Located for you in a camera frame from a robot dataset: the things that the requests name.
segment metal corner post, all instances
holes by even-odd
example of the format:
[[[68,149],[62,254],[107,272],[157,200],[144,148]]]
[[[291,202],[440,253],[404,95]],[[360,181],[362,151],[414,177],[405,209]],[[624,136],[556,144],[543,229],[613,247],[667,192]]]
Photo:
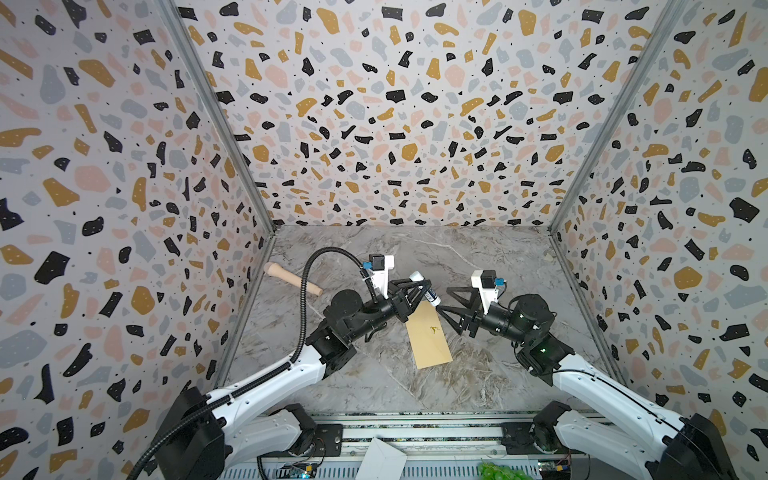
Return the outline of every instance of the metal corner post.
[[[200,63],[200,58],[197,56],[197,51],[194,45],[192,45],[189,35],[187,35],[187,29],[184,27],[184,23],[181,20],[176,3],[174,0],[154,0],[154,3],[157,6],[160,17],[163,19],[163,23],[168,28],[173,43],[178,48],[179,57],[187,66],[191,80],[197,89],[197,93],[200,95],[200,101],[210,115],[214,127],[219,132],[224,149],[235,166],[235,171],[242,181],[246,195],[253,204],[253,208],[256,209],[255,214],[261,221],[261,226],[264,229],[264,233],[268,240],[266,247],[260,251],[261,258],[258,259],[255,266],[256,270],[253,272],[254,278],[251,281],[250,288],[246,294],[246,299],[243,302],[243,308],[237,315],[237,324],[235,325],[232,340],[229,342],[229,346],[222,355],[221,366],[214,382],[214,388],[219,388],[227,381],[230,367],[232,366],[235,354],[237,353],[237,346],[240,343],[240,338],[243,336],[243,331],[245,330],[251,307],[256,299],[261,280],[264,276],[264,264],[269,260],[270,255],[272,254],[276,239],[275,224],[266,210],[266,206],[261,199],[259,189],[253,181],[248,166],[245,165],[243,154],[237,146],[230,125],[219,108],[216,94],[208,83],[205,70],[203,69],[202,63]]]
[[[608,142],[611,141],[611,137],[621,123],[621,119],[624,118],[624,114],[627,113],[635,95],[640,91],[641,85],[643,84],[650,67],[656,62],[656,58],[664,48],[664,44],[667,43],[667,39],[672,34],[674,26],[677,24],[677,20],[683,14],[686,3],[686,0],[668,0],[667,4],[661,10],[650,39],[646,42],[643,53],[637,61],[637,65],[635,65],[630,73],[624,88],[619,92],[616,103],[611,111],[608,112],[608,116],[605,119],[605,123],[603,124],[600,133],[592,143],[592,146],[587,152],[587,156],[584,157],[584,163],[576,172],[576,176],[571,182],[568,192],[565,193],[565,198],[563,198],[563,201],[558,207],[558,211],[555,212],[552,217],[552,222],[548,227],[550,234],[557,232],[563,224],[563,220],[568,215],[568,211],[578,198],[578,192],[584,184],[586,184],[589,174],[598,164],[600,156],[608,145]]]
[[[552,245],[554,254],[558,258],[558,263],[560,263],[560,268],[563,270],[565,280],[568,282],[568,286],[571,288],[571,292],[574,294],[578,309],[581,311],[581,316],[583,316],[584,321],[587,322],[587,328],[589,329],[589,333],[592,335],[594,345],[598,348],[600,358],[602,358],[603,362],[605,362],[605,367],[607,370],[606,373],[611,376],[612,379],[626,386],[627,380],[623,375],[621,375],[621,369],[619,369],[618,363],[616,363],[616,360],[611,355],[611,349],[608,347],[608,342],[605,340],[600,326],[595,321],[594,315],[592,315],[592,312],[589,310],[587,297],[584,296],[584,292],[579,287],[578,283],[576,283],[576,277],[574,277],[573,273],[570,271],[570,269],[568,269],[568,262],[565,259],[565,252],[562,250],[561,245],[558,244],[558,241],[552,235],[549,236],[549,243]]]
[[[571,186],[568,188],[565,198],[560,203],[558,211],[555,212],[552,217],[552,222],[548,226],[549,240],[552,248],[558,257],[558,262],[563,269],[568,285],[576,298],[579,310],[587,321],[587,326],[592,334],[595,345],[598,348],[602,359],[605,361],[608,374],[617,382],[623,383],[624,385],[627,385],[627,382],[621,374],[618,363],[611,355],[611,350],[608,347],[600,326],[597,324],[594,315],[590,311],[589,303],[587,297],[584,295],[584,291],[576,283],[576,279],[571,272],[571,269],[568,268],[568,260],[566,259],[567,252],[555,239],[555,235],[578,198],[579,191],[589,180],[589,174],[593,171],[595,166],[597,166],[600,156],[611,141],[611,137],[621,123],[621,119],[624,118],[624,115],[627,113],[635,95],[639,93],[651,66],[654,65],[658,55],[667,43],[667,39],[672,35],[672,31],[674,30],[677,21],[683,14],[685,5],[685,0],[668,0],[667,4],[661,10],[659,18],[656,20],[652,35],[645,44],[643,53],[640,56],[637,65],[630,73],[626,85],[621,89],[613,108],[608,112],[608,116],[602,129],[587,152],[587,156],[584,158],[584,163],[581,165],[578,172],[576,172],[576,176],[573,179],[573,182],[571,182]]]
[[[235,325],[234,332],[232,333],[232,340],[230,341],[230,345],[227,347],[227,351],[224,353],[221,360],[221,368],[219,370],[218,376],[216,377],[216,382],[214,383],[214,387],[217,389],[227,384],[227,377],[230,374],[232,362],[235,360],[237,347],[240,345],[240,339],[243,338],[243,332],[245,331],[245,325],[248,323],[248,317],[250,315],[251,309],[253,308],[253,302],[256,300],[256,295],[259,292],[261,280],[263,280],[264,275],[266,275],[264,273],[264,264],[270,260],[272,249],[275,247],[276,241],[277,235],[272,235],[264,247],[264,250],[262,250],[263,255],[259,259],[259,263],[256,266],[255,277],[250,283],[250,290],[248,290],[246,299],[243,302],[243,309],[237,314],[237,324]]]
[[[219,108],[219,101],[216,99],[216,94],[213,88],[208,83],[203,64],[197,56],[197,51],[194,45],[192,45],[192,40],[189,35],[187,35],[187,29],[184,28],[184,22],[181,20],[176,2],[174,2],[174,0],[155,0],[155,5],[157,5],[160,17],[162,17],[163,23],[168,28],[174,44],[178,47],[178,54],[187,66],[192,82],[197,89],[197,93],[200,95],[200,100],[203,102],[203,106],[208,111],[214,127],[219,132],[221,141],[224,144],[224,149],[230,159],[232,159],[237,175],[243,181],[243,189],[250,198],[253,208],[256,209],[258,217],[261,220],[262,225],[264,225],[268,237],[274,237],[275,224],[269,213],[266,211],[266,206],[261,199],[259,189],[253,182],[253,177],[251,177],[248,166],[245,165],[243,154],[237,146],[230,125],[224,117],[224,113]]]

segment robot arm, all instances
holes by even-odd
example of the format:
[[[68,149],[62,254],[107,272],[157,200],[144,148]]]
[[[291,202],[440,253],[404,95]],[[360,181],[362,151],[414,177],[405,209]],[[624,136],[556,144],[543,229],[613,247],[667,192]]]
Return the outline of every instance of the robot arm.
[[[494,270],[477,270],[472,287],[446,289],[462,306],[441,305],[437,311],[459,335],[468,330],[474,337],[484,329],[510,339],[515,357],[533,376],[570,393],[615,425],[593,422],[564,403],[552,402],[534,418],[531,433],[537,448],[547,453],[562,446],[579,450],[642,480],[736,480],[712,422],[698,414],[682,418],[614,381],[550,333],[556,314],[544,299],[520,295],[504,308],[498,304],[500,284],[503,280]]]
[[[286,450],[301,455],[310,448],[316,424],[301,406],[259,415],[344,367],[356,354],[355,340],[370,341],[391,319],[406,322],[431,285],[429,280],[389,281],[394,258],[371,255],[370,260],[359,266],[377,280],[376,290],[370,290],[374,297],[363,303],[355,290],[338,292],[297,357],[294,353],[205,396],[192,388],[177,397],[153,440],[163,444],[154,456],[167,480],[217,478],[226,467],[250,458]],[[194,416],[200,418],[189,422]],[[178,430],[184,423],[189,425]]]

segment white bottle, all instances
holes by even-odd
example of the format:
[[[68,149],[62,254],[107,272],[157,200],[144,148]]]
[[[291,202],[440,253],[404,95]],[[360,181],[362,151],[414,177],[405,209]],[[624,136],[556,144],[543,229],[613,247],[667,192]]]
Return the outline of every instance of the white bottle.
[[[417,270],[414,273],[411,273],[411,276],[409,276],[409,279],[413,280],[414,282],[420,282],[424,280],[424,276]],[[427,299],[428,302],[432,304],[432,306],[438,306],[440,304],[440,297],[437,296],[437,293],[429,287],[426,292],[424,292],[424,298]]]

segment manila envelope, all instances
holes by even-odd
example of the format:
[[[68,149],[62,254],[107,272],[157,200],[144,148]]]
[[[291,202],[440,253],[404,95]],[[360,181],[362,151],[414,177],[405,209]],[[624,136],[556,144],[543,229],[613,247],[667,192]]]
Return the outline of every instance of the manila envelope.
[[[437,310],[429,302],[422,300],[419,303],[408,318],[406,328],[417,369],[453,361]]]

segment green object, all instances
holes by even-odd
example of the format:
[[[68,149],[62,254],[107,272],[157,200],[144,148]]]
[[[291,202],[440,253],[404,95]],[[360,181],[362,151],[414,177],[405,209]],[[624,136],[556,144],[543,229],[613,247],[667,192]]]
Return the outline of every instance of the green object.
[[[483,462],[478,465],[478,473],[482,480],[533,480],[533,478],[519,470],[513,470],[507,465],[499,466],[490,462]]]

